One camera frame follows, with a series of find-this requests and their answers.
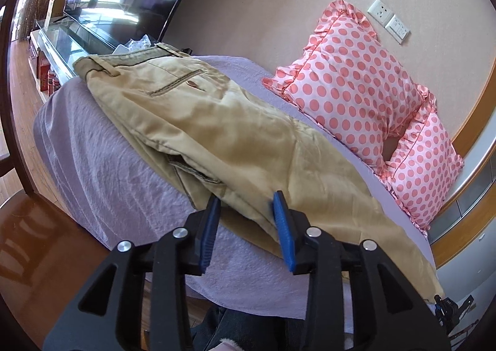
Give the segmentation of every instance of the beige wall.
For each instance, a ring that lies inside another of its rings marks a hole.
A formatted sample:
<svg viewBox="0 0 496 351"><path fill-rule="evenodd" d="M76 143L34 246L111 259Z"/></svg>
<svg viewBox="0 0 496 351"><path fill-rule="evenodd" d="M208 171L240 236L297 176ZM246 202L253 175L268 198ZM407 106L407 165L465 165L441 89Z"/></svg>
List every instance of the beige wall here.
<svg viewBox="0 0 496 351"><path fill-rule="evenodd" d="M302 53L333 0L183 0L165 41L196 54L243 56L274 71ZM363 11L374 0L347 0ZM381 42L438 97L453 135L474 106L496 55L489 0L383 0L411 28L400 46L377 22Z"/></svg>

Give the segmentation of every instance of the glass tabletop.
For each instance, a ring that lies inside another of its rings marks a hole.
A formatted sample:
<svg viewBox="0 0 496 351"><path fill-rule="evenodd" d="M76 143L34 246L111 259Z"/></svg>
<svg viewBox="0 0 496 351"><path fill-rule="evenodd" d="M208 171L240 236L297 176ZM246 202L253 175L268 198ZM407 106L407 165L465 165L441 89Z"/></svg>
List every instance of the glass tabletop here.
<svg viewBox="0 0 496 351"><path fill-rule="evenodd" d="M50 61L51 67L59 77L60 84L64 84L76 76L74 62L81 57L86 57L89 53L69 34L68 28L65 27L67 24L50 23L45 28L44 20L36 23L40 28L38 45Z"/></svg>

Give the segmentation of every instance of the bed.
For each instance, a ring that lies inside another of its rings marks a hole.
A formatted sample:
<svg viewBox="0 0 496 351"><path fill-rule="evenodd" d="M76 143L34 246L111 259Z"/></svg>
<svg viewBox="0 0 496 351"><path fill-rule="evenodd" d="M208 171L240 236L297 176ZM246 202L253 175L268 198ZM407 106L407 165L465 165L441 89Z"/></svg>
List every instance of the bed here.
<svg viewBox="0 0 496 351"><path fill-rule="evenodd" d="M290 116L319 127L260 83L270 73L245 58L200 57L244 89ZM434 266L430 246L372 171L325 131L322 134L365 180L385 214L415 242ZM67 82L39 111L36 147L72 217L102 244L155 241L194 211L188 199L162 180L103 114L80 79ZM304 318L308 276L293 276L282 259L219 226L210 268L187 276L192 294L257 315ZM353 332L351 292L343 284L345 331Z"/></svg>

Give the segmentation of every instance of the jeans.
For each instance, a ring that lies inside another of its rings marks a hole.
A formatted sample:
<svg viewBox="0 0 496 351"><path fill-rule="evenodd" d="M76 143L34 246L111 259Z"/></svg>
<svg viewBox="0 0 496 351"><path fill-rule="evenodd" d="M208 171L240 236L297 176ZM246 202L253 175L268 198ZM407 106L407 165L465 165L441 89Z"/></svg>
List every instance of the jeans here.
<svg viewBox="0 0 496 351"><path fill-rule="evenodd" d="M303 324L304 320L255 316L215 305L191 329L193 348L208 351L221 339L230 339L244 351L298 351Z"/></svg>

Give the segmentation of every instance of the belt loop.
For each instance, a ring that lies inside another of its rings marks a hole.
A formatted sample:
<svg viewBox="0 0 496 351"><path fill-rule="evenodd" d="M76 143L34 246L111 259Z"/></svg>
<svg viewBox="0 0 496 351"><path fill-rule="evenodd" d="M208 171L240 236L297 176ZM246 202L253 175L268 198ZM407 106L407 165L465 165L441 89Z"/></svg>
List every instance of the belt loop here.
<svg viewBox="0 0 496 351"><path fill-rule="evenodd" d="M160 47L162 50L165 50L168 53L175 55L176 57L184 57L183 53L174 50L172 47L166 45L165 43L156 43L155 46Z"/></svg>
<svg viewBox="0 0 496 351"><path fill-rule="evenodd" d="M92 54L88 57L91 58L100 67L102 67L105 71L107 71L111 77L117 77L117 76L121 75L121 73L118 69L116 69L115 67L112 67L108 62L101 59L100 57L98 57L94 54Z"/></svg>

